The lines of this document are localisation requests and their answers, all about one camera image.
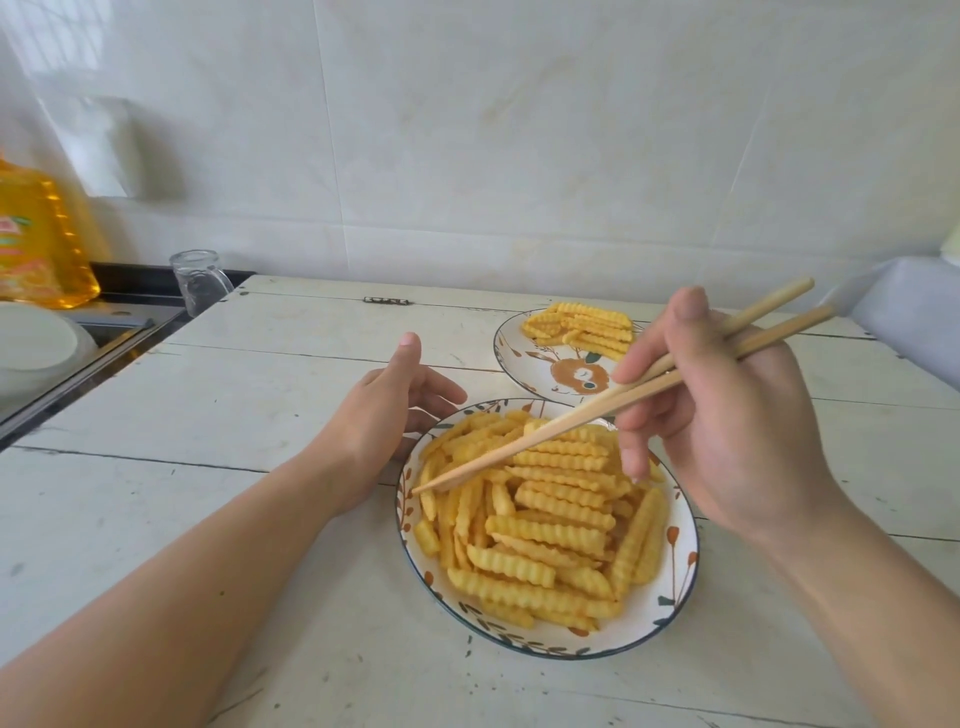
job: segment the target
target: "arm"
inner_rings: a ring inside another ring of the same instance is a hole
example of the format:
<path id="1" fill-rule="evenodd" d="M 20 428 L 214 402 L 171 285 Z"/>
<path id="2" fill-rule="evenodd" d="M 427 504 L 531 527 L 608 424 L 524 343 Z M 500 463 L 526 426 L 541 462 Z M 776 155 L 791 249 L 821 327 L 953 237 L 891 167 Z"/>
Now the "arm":
<path id="1" fill-rule="evenodd" d="M 299 455 L 0 670 L 4 725 L 195 726 L 326 523 L 466 393 L 408 334 Z"/>
<path id="2" fill-rule="evenodd" d="M 789 585 L 884 725 L 949 725 L 960 710 L 960 599 L 856 509 L 830 474 L 810 396 L 780 345 L 737 363 L 703 289 L 684 289 L 613 378 L 671 351 L 685 387 L 617 416 L 624 471 L 659 435 L 686 490 Z"/>

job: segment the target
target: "wooden table surface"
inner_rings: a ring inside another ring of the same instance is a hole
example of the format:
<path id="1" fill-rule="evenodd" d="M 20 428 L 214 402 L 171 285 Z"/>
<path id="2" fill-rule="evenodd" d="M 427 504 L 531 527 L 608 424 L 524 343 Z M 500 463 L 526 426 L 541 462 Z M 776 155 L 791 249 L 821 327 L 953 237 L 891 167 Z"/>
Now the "wooden table surface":
<path id="1" fill-rule="evenodd" d="M 470 400 L 522 395 L 499 371 L 493 333 L 551 300 L 249 279 L 0 455 L 0 663 L 294 454 L 403 331 L 420 334 L 424 363 Z M 641 322 L 660 310 L 606 304 Z M 849 321 L 793 347 L 843 487 L 958 589 L 960 394 Z M 309 552 L 213 722 L 869 725 L 781 585 L 735 538 L 698 523 L 698 584 L 667 630 L 615 657 L 556 663 L 473 640 L 431 603 L 401 553 L 393 494 L 378 489 Z"/>

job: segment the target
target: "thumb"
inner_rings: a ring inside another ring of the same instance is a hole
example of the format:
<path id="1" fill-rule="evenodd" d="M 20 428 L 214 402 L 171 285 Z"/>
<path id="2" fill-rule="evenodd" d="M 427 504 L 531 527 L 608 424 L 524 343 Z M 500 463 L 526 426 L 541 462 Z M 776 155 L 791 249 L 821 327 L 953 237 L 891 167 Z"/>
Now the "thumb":
<path id="1" fill-rule="evenodd" d="M 671 297 L 664 336 L 697 403 L 729 400 L 731 391 L 744 386 L 744 374 L 710 320 L 707 293 L 700 286 L 681 288 Z"/>
<path id="2" fill-rule="evenodd" d="M 397 385 L 409 387 L 420 365 L 420 349 L 420 337 L 407 331 L 400 337 L 384 376 Z"/>

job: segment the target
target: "white bowl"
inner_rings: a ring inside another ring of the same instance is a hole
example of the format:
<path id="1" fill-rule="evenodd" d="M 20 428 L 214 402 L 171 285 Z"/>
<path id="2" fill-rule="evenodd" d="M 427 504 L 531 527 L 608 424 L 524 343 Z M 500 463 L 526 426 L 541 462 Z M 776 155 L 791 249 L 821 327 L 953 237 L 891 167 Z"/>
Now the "white bowl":
<path id="1" fill-rule="evenodd" d="M 538 397 L 574 406 L 609 389 L 612 359 L 566 344 L 542 347 L 523 333 L 523 322 L 544 310 L 518 313 L 496 330 L 493 355 L 504 373 Z M 642 330 L 634 323 L 634 331 Z"/>
<path id="2" fill-rule="evenodd" d="M 28 400 L 96 349 L 90 334 L 59 313 L 0 302 L 0 401 Z"/>
<path id="3" fill-rule="evenodd" d="M 660 573 L 651 584 L 632 590 L 626 598 L 623 614 L 604 621 L 599 632 L 587 633 L 542 621 L 533 629 L 523 629 L 490 619 L 484 614 L 480 600 L 457 592 L 437 559 L 425 556 L 417 540 L 411 537 L 411 530 L 421 517 L 420 499 L 410 494 L 420 474 L 420 451 L 472 412 L 515 409 L 524 409 L 535 417 L 554 418 L 568 411 L 568 406 L 526 398 L 479 402 L 440 421 L 420 438 L 403 466 L 396 490 L 396 526 L 410 564 L 423 586 L 448 614 L 481 637 L 517 652 L 561 660 L 589 660 L 614 655 L 646 642 L 670 624 L 683 608 L 696 581 L 699 563 L 700 538 L 693 514 L 686 496 L 666 468 L 662 468 L 666 482 L 660 487 L 670 504 L 666 533 L 669 547 L 663 550 Z M 612 429 L 612 425 L 603 420 L 596 423 Z"/>

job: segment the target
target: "hand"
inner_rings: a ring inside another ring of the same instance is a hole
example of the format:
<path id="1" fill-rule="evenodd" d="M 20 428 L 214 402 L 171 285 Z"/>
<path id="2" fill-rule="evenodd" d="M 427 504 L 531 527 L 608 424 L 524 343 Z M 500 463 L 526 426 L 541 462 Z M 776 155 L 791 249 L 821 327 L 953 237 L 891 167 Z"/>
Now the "hand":
<path id="1" fill-rule="evenodd" d="M 337 512 L 344 513 L 366 500 L 388 460 L 410 454 L 417 440 L 403 437 L 405 432 L 428 431 L 466 400 L 459 385 L 420 364 L 420 338 L 405 333 L 390 363 L 353 386 L 295 459 L 314 469 L 331 458 L 344 464 L 334 493 Z"/>
<path id="2" fill-rule="evenodd" d="M 718 319 L 703 288 L 681 289 L 613 372 L 635 381 L 670 351 L 684 376 L 617 415 L 623 469 L 645 477 L 648 440 L 659 435 L 704 514 L 763 546 L 800 535 L 843 496 L 793 352 L 779 344 L 738 363 Z"/>

